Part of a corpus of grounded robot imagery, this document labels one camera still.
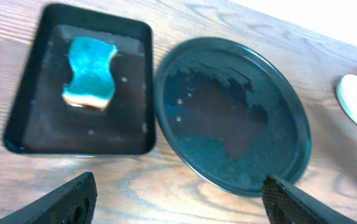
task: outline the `tabletop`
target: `tabletop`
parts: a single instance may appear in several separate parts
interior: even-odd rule
[[[356,47],[225,0],[63,2],[148,23],[155,68],[175,45],[202,36],[242,43],[270,60],[299,95],[312,132],[310,162],[296,186],[357,221],[357,125],[334,94],[343,75],[357,75]],[[46,3],[0,0],[0,136]],[[93,223],[268,223],[261,198],[200,178],[157,127],[155,148],[142,156],[27,157],[0,141],[0,218],[90,171],[98,189]]]

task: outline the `wet sponge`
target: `wet sponge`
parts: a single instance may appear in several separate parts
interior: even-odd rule
[[[72,106],[105,109],[115,94],[110,60],[117,47],[88,37],[76,37],[69,49],[73,80],[64,87],[62,98]]]

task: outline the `teal sponge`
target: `teal sponge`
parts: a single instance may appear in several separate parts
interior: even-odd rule
[[[64,87],[62,97],[72,106],[105,109],[115,94],[115,82],[109,70],[117,47],[88,37],[76,37],[69,49],[73,80]]]

